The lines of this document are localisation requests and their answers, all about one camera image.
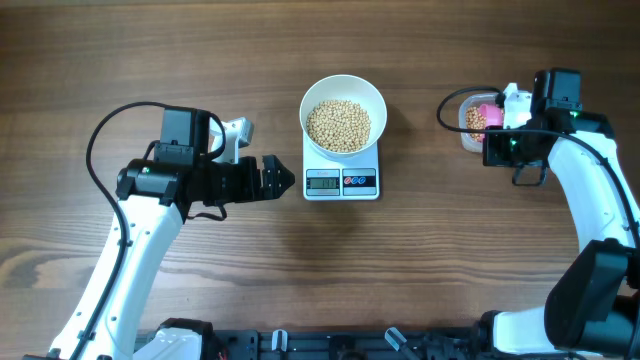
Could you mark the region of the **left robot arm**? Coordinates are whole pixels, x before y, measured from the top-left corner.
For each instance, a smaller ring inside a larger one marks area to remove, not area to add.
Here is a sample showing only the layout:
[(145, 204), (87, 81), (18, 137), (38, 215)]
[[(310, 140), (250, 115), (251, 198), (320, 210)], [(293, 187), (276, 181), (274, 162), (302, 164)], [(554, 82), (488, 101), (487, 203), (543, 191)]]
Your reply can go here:
[(114, 220), (74, 314), (47, 353), (49, 359), (226, 359), (227, 346), (209, 322), (171, 318), (137, 348), (141, 316), (159, 266), (190, 219), (194, 203), (280, 198), (294, 174), (274, 155), (225, 162), (226, 128), (213, 113), (162, 105), (161, 136), (117, 178), (115, 192), (96, 185)]

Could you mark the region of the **pink measuring scoop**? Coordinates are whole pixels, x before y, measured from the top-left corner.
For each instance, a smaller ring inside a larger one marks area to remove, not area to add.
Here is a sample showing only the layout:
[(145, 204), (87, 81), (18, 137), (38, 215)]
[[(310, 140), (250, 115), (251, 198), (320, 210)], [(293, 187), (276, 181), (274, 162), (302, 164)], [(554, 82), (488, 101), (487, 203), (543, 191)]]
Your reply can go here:
[(482, 104), (478, 107), (478, 112), (484, 121), (482, 129), (490, 127), (498, 127), (500, 129), (503, 128), (504, 114), (502, 109), (497, 105)]

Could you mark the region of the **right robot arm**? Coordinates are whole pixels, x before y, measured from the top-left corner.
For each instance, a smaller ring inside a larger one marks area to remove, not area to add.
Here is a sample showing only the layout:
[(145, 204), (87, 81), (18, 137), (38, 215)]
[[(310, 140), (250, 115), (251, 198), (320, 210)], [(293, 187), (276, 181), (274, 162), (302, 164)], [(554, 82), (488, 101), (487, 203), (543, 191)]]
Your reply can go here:
[(552, 172), (574, 221), (579, 254), (545, 303), (491, 317), (498, 353), (533, 356), (587, 352), (639, 356), (639, 207), (617, 159), (608, 118), (587, 112), (581, 75), (552, 68), (536, 73), (531, 91), (508, 85), (495, 100), (504, 115), (483, 139), (487, 166)]

